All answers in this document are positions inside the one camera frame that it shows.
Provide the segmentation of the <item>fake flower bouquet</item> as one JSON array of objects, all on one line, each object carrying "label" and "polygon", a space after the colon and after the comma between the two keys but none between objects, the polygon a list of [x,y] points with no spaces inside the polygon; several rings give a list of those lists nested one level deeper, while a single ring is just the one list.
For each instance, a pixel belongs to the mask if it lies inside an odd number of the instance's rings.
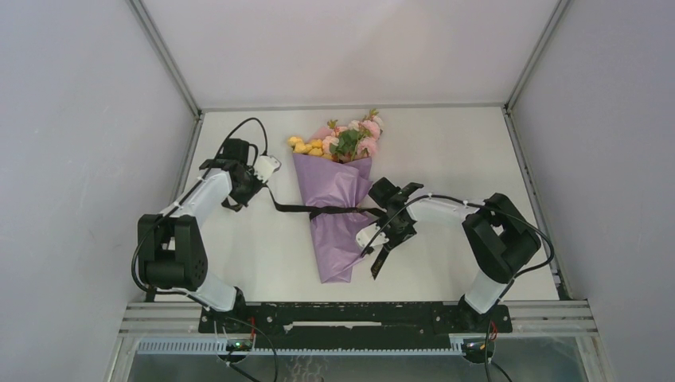
[{"label": "fake flower bouquet", "polygon": [[345,164],[376,155],[383,132],[384,121],[380,112],[373,108],[361,119],[352,120],[346,125],[331,119],[308,140],[291,136],[287,139],[287,145],[293,154]]}]

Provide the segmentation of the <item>purple pink wrapping paper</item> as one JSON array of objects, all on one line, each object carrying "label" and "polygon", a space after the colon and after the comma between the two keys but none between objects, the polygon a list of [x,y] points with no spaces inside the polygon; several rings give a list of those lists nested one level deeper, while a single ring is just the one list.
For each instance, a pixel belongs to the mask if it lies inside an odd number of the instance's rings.
[{"label": "purple pink wrapping paper", "polygon": [[[309,207],[357,207],[367,196],[372,159],[346,164],[310,154],[294,154],[301,200]],[[361,261],[357,233],[372,222],[366,213],[320,213],[310,218],[318,277],[321,283],[348,283]]]}]

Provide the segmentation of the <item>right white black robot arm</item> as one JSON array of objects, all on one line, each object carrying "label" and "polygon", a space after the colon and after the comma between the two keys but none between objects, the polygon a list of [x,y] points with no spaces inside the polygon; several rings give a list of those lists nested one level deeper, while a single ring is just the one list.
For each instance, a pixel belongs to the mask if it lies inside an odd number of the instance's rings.
[{"label": "right white black robot arm", "polygon": [[355,240],[363,255],[380,249],[371,267],[373,277],[379,275],[389,253],[416,234],[417,223],[460,223],[478,265],[470,289],[460,299],[461,323],[471,331],[490,323],[492,308],[520,275],[533,270],[529,261],[543,244],[550,243],[501,193],[469,201],[433,193],[416,182],[398,187],[383,177],[369,196],[382,213]]}]

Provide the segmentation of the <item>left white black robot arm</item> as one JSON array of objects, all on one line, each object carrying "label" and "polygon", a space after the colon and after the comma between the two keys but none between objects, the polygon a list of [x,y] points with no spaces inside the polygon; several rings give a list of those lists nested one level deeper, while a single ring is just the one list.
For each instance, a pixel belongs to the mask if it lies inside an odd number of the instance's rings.
[{"label": "left white black robot arm", "polygon": [[209,270],[201,226],[213,211],[232,201],[239,211],[267,185],[280,161],[267,153],[249,152],[255,145],[227,138],[213,158],[202,162],[195,183],[157,214],[138,222],[138,244],[131,261],[132,279],[145,292],[181,294],[208,310],[231,332],[249,319],[243,292]]}]

